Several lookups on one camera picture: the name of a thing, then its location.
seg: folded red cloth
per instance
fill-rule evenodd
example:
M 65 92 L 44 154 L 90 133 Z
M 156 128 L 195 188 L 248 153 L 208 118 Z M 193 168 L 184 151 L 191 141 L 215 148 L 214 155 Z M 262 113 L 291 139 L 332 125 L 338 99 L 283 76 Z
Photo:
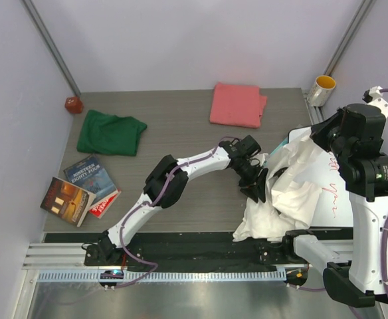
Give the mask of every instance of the folded red cloth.
M 218 83 L 213 93 L 210 122 L 259 128 L 267 99 L 260 95 L 258 86 Z

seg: folded green cloth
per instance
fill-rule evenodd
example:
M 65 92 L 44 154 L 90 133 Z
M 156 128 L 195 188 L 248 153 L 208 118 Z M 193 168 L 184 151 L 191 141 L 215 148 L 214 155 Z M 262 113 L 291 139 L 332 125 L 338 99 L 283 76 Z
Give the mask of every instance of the folded green cloth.
M 77 142 L 83 153 L 135 156 L 147 124 L 131 116 L 121 118 L 89 110 Z

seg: blue book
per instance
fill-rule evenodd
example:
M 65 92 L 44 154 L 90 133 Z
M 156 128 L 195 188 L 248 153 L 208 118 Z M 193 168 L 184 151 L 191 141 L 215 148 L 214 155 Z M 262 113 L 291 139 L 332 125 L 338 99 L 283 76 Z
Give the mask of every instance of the blue book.
M 64 174 L 71 184 L 96 195 L 90 208 L 119 193 L 106 169 L 94 154 L 66 168 Z

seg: yellow mug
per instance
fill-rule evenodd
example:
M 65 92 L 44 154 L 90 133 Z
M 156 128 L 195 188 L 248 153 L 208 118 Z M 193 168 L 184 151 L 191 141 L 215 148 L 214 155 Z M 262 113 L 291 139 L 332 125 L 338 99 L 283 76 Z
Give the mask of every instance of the yellow mug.
M 310 106 L 323 106 L 336 87 L 335 80 L 328 75 L 320 75 L 315 79 L 306 100 Z

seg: wall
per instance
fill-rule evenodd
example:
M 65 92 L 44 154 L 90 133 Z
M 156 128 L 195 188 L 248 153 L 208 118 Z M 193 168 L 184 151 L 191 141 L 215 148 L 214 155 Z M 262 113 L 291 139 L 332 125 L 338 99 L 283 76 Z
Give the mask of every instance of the wall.
M 388 88 L 388 0 L 374 4 L 334 77 L 337 87 L 324 107 L 326 117 L 338 107 L 362 102 L 363 93 L 372 86 Z M 388 154 L 388 119 L 383 138 L 383 151 Z
M 15 305 L 27 245 L 41 237 L 39 205 L 66 145 L 70 95 L 23 6 L 0 0 L 0 319 Z
M 33 0 L 83 92 L 309 88 L 360 0 Z

